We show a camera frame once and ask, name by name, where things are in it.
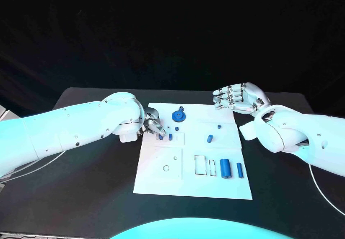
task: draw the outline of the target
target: white mat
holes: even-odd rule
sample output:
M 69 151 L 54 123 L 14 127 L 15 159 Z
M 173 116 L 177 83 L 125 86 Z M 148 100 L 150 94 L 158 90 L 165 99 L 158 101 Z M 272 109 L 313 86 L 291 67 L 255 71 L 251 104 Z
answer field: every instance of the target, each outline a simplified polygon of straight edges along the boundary
M 180 106 L 186 120 L 176 123 L 171 114 Z M 148 107 L 160 113 L 167 136 L 160 141 L 154 134 L 142 135 L 132 193 L 251 200 L 232 110 L 216 111 L 213 105 L 191 104 L 148 103 Z M 209 134 L 213 135 L 212 143 L 206 143 Z M 206 175 L 194 174 L 196 155 L 204 156 Z M 219 160 L 223 158 L 230 163 L 229 179 L 220 178 Z M 216 176 L 209 174 L 209 160 L 215 161 Z M 242 164 L 243 178 L 238 178 L 238 162 Z

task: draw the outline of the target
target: table surface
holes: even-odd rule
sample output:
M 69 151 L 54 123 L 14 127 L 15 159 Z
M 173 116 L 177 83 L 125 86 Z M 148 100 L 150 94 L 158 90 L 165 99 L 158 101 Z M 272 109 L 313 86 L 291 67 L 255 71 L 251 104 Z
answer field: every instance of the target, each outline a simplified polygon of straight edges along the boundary
M 131 92 L 148 102 L 212 104 L 206 91 L 69 88 L 54 109 Z M 272 103 L 311 113 L 304 96 L 266 93 Z M 233 113 L 236 125 L 252 120 Z M 321 198 L 307 164 L 271 153 L 241 137 L 252 200 L 134 194 L 141 138 L 118 137 L 69 150 L 44 169 L 8 182 L 0 194 L 0 232 L 108 238 L 131 227 L 167 218 L 204 217 L 255 225 L 294 238 L 343 238 L 345 217 Z M 44 164 L 53 156 L 37 163 Z M 345 178 L 313 167 L 318 187 L 345 211 Z

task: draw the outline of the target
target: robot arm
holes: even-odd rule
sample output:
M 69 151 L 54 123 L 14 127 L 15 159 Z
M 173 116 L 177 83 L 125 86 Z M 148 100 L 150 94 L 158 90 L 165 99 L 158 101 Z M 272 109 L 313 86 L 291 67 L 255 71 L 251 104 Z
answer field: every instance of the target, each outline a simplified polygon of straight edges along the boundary
M 290 153 L 307 164 L 345 176 L 345 119 L 271 105 L 251 83 L 226 86 L 213 95 L 216 109 L 230 108 L 254 116 L 254 121 L 239 127 L 245 140 L 256 138 L 272 153 Z
M 100 102 L 1 122 L 0 178 L 28 162 L 100 140 L 111 133 L 121 142 L 137 140 L 142 132 L 164 136 L 158 113 L 152 115 L 151 111 L 148 108 L 145 113 L 132 94 L 119 92 Z

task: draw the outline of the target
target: white cable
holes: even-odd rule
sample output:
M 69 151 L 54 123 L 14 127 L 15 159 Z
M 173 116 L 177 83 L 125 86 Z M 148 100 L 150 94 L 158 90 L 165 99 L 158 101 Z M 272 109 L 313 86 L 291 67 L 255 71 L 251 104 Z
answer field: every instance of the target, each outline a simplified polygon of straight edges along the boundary
M 313 175 L 313 172 L 311 172 L 311 167 L 310 167 L 310 165 L 308 165 L 308 170 L 310 170 L 310 175 L 311 175 L 311 178 L 313 178 L 314 186 L 316 186 L 316 188 L 317 188 L 317 190 L 318 190 L 318 192 L 320 192 L 320 194 L 321 194 L 324 200 L 327 201 L 327 203 L 330 204 L 330 206 L 336 209 L 336 211 L 345 216 L 345 213 L 334 207 L 334 205 L 333 205 L 331 202 L 327 200 L 327 198 L 324 197 L 324 195 L 323 195 L 323 193 L 321 193 L 321 191 L 320 191 L 320 189 L 318 189 L 317 183 L 316 183 L 316 181 L 314 181 L 314 175 Z
M 33 161 L 27 166 L 24 166 L 24 167 L 23 167 L 21 169 L 18 169 L 17 171 L 14 171 L 14 172 L 5 174 L 5 175 L 0 178 L 0 180 L 1 180 L 2 178 L 10 177 L 12 174 L 18 173 L 18 172 L 20 172 L 21 170 L 24 170 L 28 166 L 31 166 L 38 160 L 40 160 L 40 159 L 37 159 L 36 161 Z
M 50 164 L 50 163 L 59 158 L 59 156 L 57 156 L 49 163 L 46 163 L 40 168 L 34 169 L 34 170 L 30 171 L 28 173 L 24 173 L 23 175 L 20 175 L 20 176 L 17 176 L 17 177 L 8 179 L 8 180 L 1 181 L 0 183 L 5 183 L 7 181 L 10 181 L 10 180 L 12 180 L 12 179 L 15 179 L 15 178 L 20 178 L 21 176 L 25 176 L 27 174 L 36 172 L 36 171 L 37 171 L 38 169 L 41 169 L 47 164 Z

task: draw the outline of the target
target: black curtain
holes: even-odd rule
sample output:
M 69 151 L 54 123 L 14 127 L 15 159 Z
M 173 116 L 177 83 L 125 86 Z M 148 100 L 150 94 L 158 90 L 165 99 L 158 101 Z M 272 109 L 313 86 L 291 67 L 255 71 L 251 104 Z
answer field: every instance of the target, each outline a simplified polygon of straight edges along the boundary
M 343 80 L 342 1 L 12 0 L 0 8 L 0 104 L 20 116 L 50 110 L 67 87 L 212 91 L 246 81 L 345 116 Z

